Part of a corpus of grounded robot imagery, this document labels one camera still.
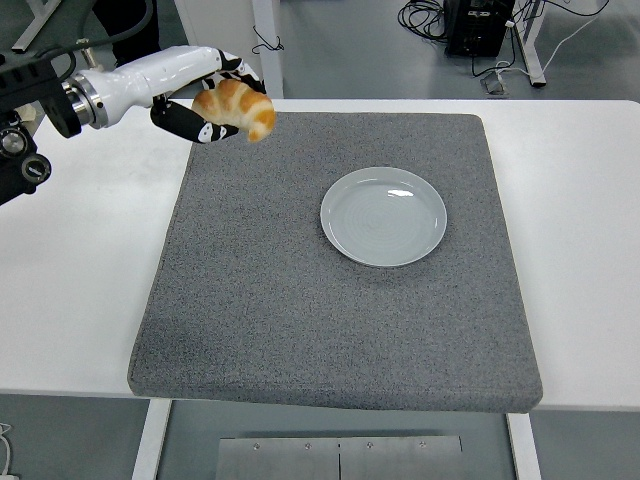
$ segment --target ceramic plate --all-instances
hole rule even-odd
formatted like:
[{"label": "ceramic plate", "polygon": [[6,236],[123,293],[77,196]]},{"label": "ceramic plate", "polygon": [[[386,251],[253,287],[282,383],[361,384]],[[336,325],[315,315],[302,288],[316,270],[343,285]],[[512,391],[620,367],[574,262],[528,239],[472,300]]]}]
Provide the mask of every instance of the ceramic plate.
[{"label": "ceramic plate", "polygon": [[327,238],[347,257],[398,267],[440,243],[447,211],[438,192],[417,175],[372,167],[334,183],[322,201],[320,219]]}]

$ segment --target bread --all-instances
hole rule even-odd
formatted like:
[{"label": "bread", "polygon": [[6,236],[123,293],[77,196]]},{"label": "bread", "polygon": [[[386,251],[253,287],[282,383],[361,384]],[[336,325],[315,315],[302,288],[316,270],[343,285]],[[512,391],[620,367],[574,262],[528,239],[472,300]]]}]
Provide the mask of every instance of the bread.
[{"label": "bread", "polygon": [[276,112],[269,97],[239,80],[225,79],[212,90],[199,92],[191,110],[217,125],[233,125],[249,133],[250,142],[259,142],[271,133]]}]

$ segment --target person's leg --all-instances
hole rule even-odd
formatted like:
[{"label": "person's leg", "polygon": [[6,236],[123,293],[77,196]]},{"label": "person's leg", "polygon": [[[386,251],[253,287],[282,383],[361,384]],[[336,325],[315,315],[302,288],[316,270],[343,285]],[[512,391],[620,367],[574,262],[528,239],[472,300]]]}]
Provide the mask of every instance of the person's leg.
[{"label": "person's leg", "polygon": [[[153,15],[149,23],[133,37],[113,45],[113,55],[118,66],[160,51],[156,0],[152,0],[152,4]],[[145,1],[98,0],[93,7],[93,13],[109,36],[112,36],[128,30],[142,20]]]}]

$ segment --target metal plate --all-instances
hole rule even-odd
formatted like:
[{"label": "metal plate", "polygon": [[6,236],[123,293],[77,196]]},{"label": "metal plate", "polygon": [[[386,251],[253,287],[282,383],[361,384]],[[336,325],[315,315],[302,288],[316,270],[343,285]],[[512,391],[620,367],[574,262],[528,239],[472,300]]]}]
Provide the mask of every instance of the metal plate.
[{"label": "metal plate", "polygon": [[460,437],[220,440],[216,480],[462,480]]},{"label": "metal plate", "polygon": [[337,480],[333,438],[223,438],[216,480]]},{"label": "metal plate", "polygon": [[460,437],[340,440],[341,480],[462,480]]}]

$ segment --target white table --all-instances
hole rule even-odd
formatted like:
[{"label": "white table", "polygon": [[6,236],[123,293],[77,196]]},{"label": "white table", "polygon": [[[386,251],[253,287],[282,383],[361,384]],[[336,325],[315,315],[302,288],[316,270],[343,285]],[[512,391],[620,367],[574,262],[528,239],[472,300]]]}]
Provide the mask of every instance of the white table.
[{"label": "white table", "polygon": [[[640,411],[638,104],[275,105],[480,116],[542,377],[539,408]],[[191,145],[142,109],[70,140],[45,122],[36,142],[51,179],[0,207],[9,347],[0,349],[0,393],[130,397],[129,355]]]}]

